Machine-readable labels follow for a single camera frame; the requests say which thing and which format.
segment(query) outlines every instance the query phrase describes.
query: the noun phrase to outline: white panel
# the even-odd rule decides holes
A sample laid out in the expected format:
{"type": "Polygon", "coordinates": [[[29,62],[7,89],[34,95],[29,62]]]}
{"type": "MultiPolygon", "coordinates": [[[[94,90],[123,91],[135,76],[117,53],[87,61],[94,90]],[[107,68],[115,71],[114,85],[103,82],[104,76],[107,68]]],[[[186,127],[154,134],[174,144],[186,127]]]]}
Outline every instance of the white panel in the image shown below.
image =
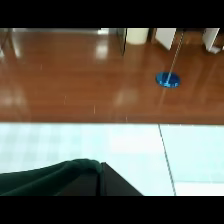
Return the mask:
{"type": "Polygon", "coordinates": [[[203,34],[203,42],[208,51],[211,50],[212,45],[215,41],[215,38],[219,32],[220,28],[206,28],[205,33],[203,34]]]}
{"type": "Polygon", "coordinates": [[[167,50],[170,50],[176,28],[157,28],[156,40],[158,40],[167,50]]]}

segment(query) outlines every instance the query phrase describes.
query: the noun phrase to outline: cream cylindrical object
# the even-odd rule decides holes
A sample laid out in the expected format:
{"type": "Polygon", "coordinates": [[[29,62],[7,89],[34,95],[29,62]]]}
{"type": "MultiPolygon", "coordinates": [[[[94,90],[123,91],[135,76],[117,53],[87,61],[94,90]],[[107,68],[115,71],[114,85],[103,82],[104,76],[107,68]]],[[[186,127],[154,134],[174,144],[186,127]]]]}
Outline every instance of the cream cylindrical object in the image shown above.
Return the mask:
{"type": "Polygon", "coordinates": [[[145,44],[149,28],[128,28],[126,41],[129,44],[145,44]]]}

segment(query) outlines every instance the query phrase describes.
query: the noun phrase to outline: wooden floor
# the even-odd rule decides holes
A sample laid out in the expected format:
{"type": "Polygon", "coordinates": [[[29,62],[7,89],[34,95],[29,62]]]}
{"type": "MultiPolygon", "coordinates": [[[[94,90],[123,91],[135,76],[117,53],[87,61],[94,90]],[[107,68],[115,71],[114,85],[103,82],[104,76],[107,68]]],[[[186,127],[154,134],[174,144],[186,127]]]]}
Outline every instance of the wooden floor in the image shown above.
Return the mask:
{"type": "Polygon", "coordinates": [[[177,89],[158,86],[176,46],[116,36],[14,33],[0,54],[0,121],[224,124],[224,53],[184,45],[177,89]]]}

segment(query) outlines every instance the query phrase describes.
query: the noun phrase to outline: blue round base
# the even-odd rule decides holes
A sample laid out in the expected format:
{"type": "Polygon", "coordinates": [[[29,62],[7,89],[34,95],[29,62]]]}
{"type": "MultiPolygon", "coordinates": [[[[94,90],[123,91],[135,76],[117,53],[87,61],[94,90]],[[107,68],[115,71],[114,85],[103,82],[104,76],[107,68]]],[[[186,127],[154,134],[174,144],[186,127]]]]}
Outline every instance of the blue round base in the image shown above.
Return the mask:
{"type": "Polygon", "coordinates": [[[169,82],[167,82],[169,72],[160,72],[156,75],[156,82],[163,87],[176,88],[180,85],[180,78],[177,74],[171,73],[169,82]]]}

